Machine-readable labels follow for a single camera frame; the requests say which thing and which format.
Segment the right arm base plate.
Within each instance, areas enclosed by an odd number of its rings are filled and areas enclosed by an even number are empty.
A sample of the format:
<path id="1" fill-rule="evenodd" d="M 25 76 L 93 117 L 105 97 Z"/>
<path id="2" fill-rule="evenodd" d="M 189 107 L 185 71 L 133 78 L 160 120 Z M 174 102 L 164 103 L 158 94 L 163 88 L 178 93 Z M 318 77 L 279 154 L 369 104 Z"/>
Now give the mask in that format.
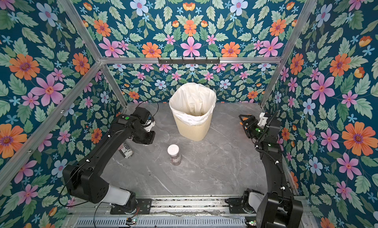
<path id="1" fill-rule="evenodd" d="M 255 214 L 256 211 L 244 201 L 243 198 L 227 198 L 224 202 L 228 205 L 230 214 Z"/>

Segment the clear jar with white lid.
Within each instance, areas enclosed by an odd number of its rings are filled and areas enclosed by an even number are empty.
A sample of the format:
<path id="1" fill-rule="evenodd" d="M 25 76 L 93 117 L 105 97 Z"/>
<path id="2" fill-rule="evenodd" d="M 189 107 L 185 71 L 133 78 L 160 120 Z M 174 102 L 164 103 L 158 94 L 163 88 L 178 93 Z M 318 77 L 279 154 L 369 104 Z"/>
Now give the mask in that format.
<path id="1" fill-rule="evenodd" d="M 176 144 L 172 144 L 167 148 L 167 153 L 170 156 L 171 164 L 174 166 L 178 166 L 181 164 L 181 154 L 179 146 Z"/>

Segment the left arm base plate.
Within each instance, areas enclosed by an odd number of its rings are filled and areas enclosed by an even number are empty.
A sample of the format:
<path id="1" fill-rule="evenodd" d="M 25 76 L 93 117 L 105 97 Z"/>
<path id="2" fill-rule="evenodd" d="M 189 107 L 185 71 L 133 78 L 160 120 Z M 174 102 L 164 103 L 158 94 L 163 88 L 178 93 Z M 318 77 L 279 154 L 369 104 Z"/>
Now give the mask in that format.
<path id="1" fill-rule="evenodd" d="M 112 204 L 111 215 L 146 215 L 152 208 L 152 199 L 150 198 L 133 198 L 126 205 Z"/>

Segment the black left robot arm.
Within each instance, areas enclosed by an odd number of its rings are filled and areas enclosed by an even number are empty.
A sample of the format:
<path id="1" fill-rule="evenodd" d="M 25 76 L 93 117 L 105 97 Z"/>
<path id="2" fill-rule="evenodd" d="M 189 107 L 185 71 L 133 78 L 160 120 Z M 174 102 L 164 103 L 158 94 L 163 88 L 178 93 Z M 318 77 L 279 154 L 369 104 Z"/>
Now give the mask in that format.
<path id="1" fill-rule="evenodd" d="M 121 114 L 116 117 L 94 149 L 77 164 L 68 165 L 63 170 L 68 193 L 91 203 L 121 206 L 132 203 L 132 191 L 111 186 L 101 175 L 114 153 L 128 138 L 138 144 L 153 143 L 155 132 L 146 130 L 148 121 L 152 119 L 151 113 L 142 107 L 136 107 L 131 115 Z"/>

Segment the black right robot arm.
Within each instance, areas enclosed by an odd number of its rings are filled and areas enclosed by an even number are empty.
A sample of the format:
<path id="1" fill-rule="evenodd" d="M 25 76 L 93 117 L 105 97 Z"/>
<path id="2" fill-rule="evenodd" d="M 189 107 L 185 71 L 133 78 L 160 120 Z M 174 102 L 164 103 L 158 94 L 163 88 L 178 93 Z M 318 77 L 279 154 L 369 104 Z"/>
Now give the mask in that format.
<path id="1" fill-rule="evenodd" d="M 278 143 L 281 122 L 275 115 L 261 113 L 239 115 L 246 136 L 253 141 L 263 163 L 267 192 L 247 189 L 241 198 L 246 213 L 255 213 L 256 220 L 249 222 L 255 228 L 298 228 L 303 205 L 294 198 L 284 172 L 283 156 Z"/>

